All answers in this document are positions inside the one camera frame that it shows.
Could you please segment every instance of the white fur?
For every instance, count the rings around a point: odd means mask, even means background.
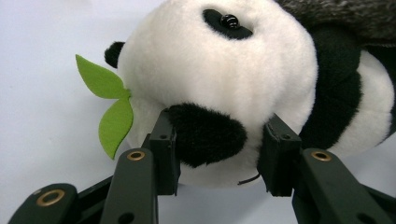
[[[329,150],[338,157],[354,155],[381,143],[389,133],[393,85],[385,67],[367,51],[361,53],[359,112]]]
[[[254,35],[229,40],[214,32],[203,18],[209,8],[234,14]],[[239,120],[247,130],[239,154],[195,169],[182,165],[180,177],[185,184],[236,187],[257,174],[262,125],[274,113],[301,130],[314,102],[317,59],[311,36],[273,1],[171,0],[128,39],[119,74],[132,92],[132,146],[171,105],[196,103]]]

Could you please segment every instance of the panda arm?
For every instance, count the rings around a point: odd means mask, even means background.
[[[239,121],[195,104],[173,105],[169,117],[177,132],[176,154],[191,167],[230,158],[247,140]]]
[[[316,100],[300,136],[303,147],[333,146],[357,113],[361,48],[356,36],[339,26],[311,29],[318,57]]]

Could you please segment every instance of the white background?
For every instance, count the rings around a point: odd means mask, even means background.
[[[106,65],[104,50],[160,3],[0,0],[0,223],[36,189],[70,183],[82,191],[112,175],[116,163],[103,152],[97,126],[113,102],[86,88],[75,54]],[[346,160],[359,181],[393,197],[395,141]],[[296,223],[290,199],[272,198],[263,183],[183,186],[176,198],[160,197],[159,206],[162,224]]]

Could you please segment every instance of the stuffed panda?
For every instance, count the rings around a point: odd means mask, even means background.
[[[395,130],[395,56],[342,24],[307,29],[272,0],[169,0],[106,51],[130,92],[131,147],[167,108],[179,182],[210,188],[258,180],[274,114],[304,148],[343,157],[381,143]]]

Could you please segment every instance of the black eye patch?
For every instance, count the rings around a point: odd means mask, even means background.
[[[233,15],[221,15],[214,9],[204,10],[205,22],[216,32],[230,39],[246,39],[253,35],[249,29],[241,26]]]

